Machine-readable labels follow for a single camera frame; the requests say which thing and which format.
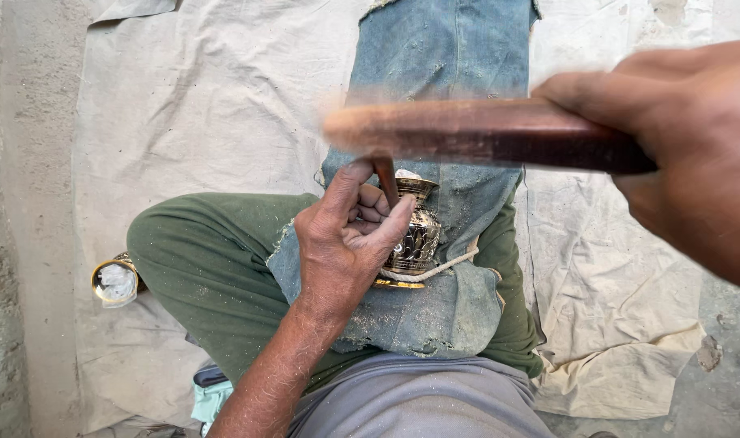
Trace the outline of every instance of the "hand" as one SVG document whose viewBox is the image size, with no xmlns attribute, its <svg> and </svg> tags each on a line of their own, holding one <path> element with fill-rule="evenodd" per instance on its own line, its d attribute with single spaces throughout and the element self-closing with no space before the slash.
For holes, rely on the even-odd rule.
<svg viewBox="0 0 740 438">
<path fill-rule="evenodd" d="M 300 242 L 300 304 L 328 322 L 348 321 L 381 265 L 408 229 L 416 200 L 389 211 L 383 191 L 364 184 L 367 161 L 343 166 L 324 197 L 295 217 Z"/>
<path fill-rule="evenodd" d="M 615 176 L 652 233 L 740 285 L 740 41 L 641 52 L 533 95 L 635 135 L 659 171 Z"/>
</svg>

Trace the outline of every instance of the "rope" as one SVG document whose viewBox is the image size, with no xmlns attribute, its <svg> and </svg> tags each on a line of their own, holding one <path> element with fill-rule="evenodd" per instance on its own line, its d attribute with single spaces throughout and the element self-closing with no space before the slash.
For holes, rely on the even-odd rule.
<svg viewBox="0 0 740 438">
<path fill-rule="evenodd" d="M 454 260 L 450 260 L 450 261 L 448 261 L 448 262 L 446 262 L 446 263 L 444 263 L 444 264 L 442 264 L 440 266 L 437 266 L 437 267 L 435 267 L 435 268 L 433 268 L 433 269 L 431 269 L 431 270 L 429 270 L 429 271 L 427 271 L 427 272 L 425 272 L 423 274 L 418 274 L 418 275 L 396 274 L 396 273 L 389 272 L 389 271 L 387 271 L 387 270 L 385 270 L 385 269 L 382 268 L 381 269 L 381 275 L 383 275 L 385 277 L 388 277 L 388 278 L 391 278 L 392 280 L 407 281 L 407 282 L 410 282 L 410 283 L 415 283 L 417 281 L 426 280 L 426 279 L 432 277 L 435 274 L 440 274 L 441 272 L 449 269 L 450 267 L 452 267 L 452 266 L 454 266 L 454 265 L 456 265 L 456 264 L 458 264 L 460 262 L 463 262 L 463 261 L 471 258 L 472 256 L 475 256 L 476 254 L 478 254 L 478 248 L 472 250 L 470 253 L 466 253 L 464 255 L 460 255 L 459 257 L 456 257 Z"/>
</svg>

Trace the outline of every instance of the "wooden handle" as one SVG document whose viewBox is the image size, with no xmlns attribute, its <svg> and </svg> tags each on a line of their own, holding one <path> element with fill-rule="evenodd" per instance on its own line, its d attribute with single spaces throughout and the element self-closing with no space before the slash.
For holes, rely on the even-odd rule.
<svg viewBox="0 0 740 438">
<path fill-rule="evenodd" d="M 361 155 L 507 165 L 531 163 L 611 174 L 653 172 L 630 135 L 542 99 L 423 101 L 330 114 L 326 139 Z"/>
<path fill-rule="evenodd" d="M 386 196 L 386 202 L 389 208 L 393 209 L 400 202 L 400 195 L 397 193 L 397 180 L 394 178 L 394 163 L 392 157 L 370 157 L 373 171 L 378 175 L 378 181 L 381 183 L 381 190 Z"/>
</svg>

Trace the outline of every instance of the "green pants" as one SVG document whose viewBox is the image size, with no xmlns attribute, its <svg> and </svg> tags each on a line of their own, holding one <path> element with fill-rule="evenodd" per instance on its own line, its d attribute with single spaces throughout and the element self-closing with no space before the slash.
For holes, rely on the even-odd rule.
<svg viewBox="0 0 740 438">
<path fill-rule="evenodd" d="M 538 337 L 524 306 L 512 198 L 478 240 L 481 252 L 474 263 L 502 275 L 497 292 L 506 303 L 497 332 L 480 356 L 534 377 L 543 366 L 531 353 Z M 127 247 L 142 279 L 232 383 L 239 381 L 289 309 L 265 260 L 275 250 L 281 229 L 316 200 L 309 193 L 184 195 L 152 206 L 129 227 Z M 377 348 L 343 354 L 329 350 L 306 392 L 378 353 Z"/>
</svg>

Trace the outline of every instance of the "knee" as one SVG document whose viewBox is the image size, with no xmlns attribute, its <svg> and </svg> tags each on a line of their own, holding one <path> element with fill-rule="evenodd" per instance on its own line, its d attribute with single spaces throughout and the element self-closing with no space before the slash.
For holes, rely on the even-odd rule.
<svg viewBox="0 0 740 438">
<path fill-rule="evenodd" d="M 178 196 L 138 214 L 129 225 L 126 236 L 131 258 L 150 260 L 161 253 L 162 244 L 174 237 L 174 231 L 183 228 L 185 221 L 191 221 L 190 211 L 194 211 L 199 196 Z"/>
</svg>

